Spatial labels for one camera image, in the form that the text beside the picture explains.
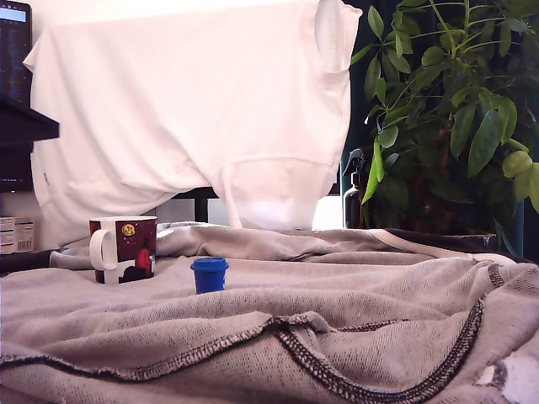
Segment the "red and white mug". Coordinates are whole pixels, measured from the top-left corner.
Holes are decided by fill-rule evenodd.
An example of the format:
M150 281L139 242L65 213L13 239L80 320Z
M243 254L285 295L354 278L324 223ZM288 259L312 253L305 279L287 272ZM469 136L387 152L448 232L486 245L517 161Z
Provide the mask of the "red and white mug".
M90 220L90 262L101 284L153 277L157 217L111 216Z

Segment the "coffee mug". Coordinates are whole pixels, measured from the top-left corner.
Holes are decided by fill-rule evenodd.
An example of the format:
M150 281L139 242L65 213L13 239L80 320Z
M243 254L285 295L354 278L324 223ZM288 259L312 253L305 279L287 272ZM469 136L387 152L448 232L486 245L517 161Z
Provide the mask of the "coffee mug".
M90 262L101 284L123 284L153 276L155 216L114 216L90 220Z

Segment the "blue cap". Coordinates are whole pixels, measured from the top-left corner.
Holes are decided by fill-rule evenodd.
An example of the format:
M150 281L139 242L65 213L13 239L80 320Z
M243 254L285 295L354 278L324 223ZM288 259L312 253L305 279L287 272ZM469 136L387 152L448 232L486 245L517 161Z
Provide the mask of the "blue cap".
M201 272L221 272L228 267L227 260L221 257L199 258L191 264L191 269Z

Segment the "dark spray bottle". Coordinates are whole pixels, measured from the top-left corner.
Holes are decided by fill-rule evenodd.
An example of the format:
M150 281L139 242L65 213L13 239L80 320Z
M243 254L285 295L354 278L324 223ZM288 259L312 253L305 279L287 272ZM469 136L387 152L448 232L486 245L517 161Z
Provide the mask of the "dark spray bottle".
M366 229L364 205L361 204L366 192L368 180L366 158L363 150L355 149L350 153L350 158L344 176L352 176L352 188L344 194L344 228Z

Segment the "mug handle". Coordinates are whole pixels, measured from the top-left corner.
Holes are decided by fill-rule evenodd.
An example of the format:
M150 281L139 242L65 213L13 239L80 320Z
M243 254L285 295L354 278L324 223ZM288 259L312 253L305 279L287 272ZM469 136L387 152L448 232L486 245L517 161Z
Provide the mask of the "mug handle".
M106 263L103 260L102 246L107 235L111 235L110 230L100 229L90 238L90 263L98 271L114 271L116 269L115 263Z

